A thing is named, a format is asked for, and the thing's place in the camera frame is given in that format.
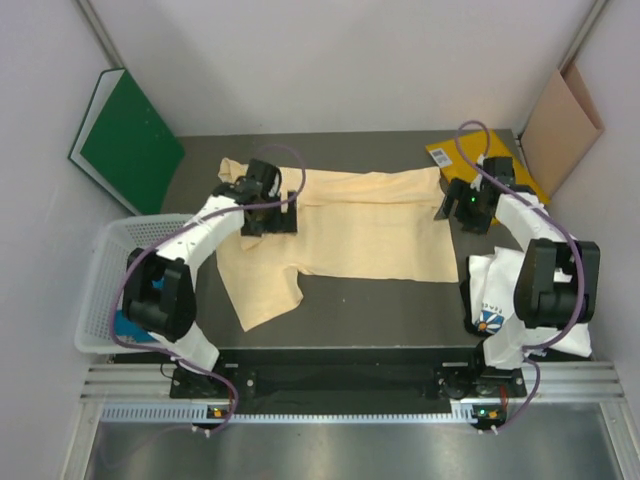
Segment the cream yellow t shirt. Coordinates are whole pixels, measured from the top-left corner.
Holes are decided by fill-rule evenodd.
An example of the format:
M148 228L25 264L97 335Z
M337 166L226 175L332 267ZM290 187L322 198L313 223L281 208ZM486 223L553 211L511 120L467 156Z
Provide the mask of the cream yellow t shirt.
M300 189L297 231L227 237L218 271L243 330L294 310L301 274L455 283L456 255L436 167L399 173L301 171L284 167L283 187Z

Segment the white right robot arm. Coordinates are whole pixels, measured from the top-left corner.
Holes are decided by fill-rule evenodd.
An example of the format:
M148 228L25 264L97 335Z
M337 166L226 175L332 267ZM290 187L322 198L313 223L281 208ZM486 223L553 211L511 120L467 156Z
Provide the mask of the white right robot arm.
M477 234L498 221L520 246L467 261L469 318L484 339L466 380L487 396L502 385L502 370L520 368L532 353L591 355L600 250L562 230L535 192L517 184L511 158L480 156L477 169L472 182L451 180L436 217L454 216Z

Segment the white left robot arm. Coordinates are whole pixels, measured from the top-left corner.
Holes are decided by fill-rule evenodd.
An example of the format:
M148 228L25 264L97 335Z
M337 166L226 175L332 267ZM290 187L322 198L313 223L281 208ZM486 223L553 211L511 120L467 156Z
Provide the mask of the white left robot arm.
M215 187L182 227L152 247L134 250L127 259L120 294L123 317L194 371L192 384L205 396L220 394L227 374L215 365L219 350L196 323L198 270L235 233L260 237L297 231L301 191L282 197L282 181L278 167L252 159L237 179Z

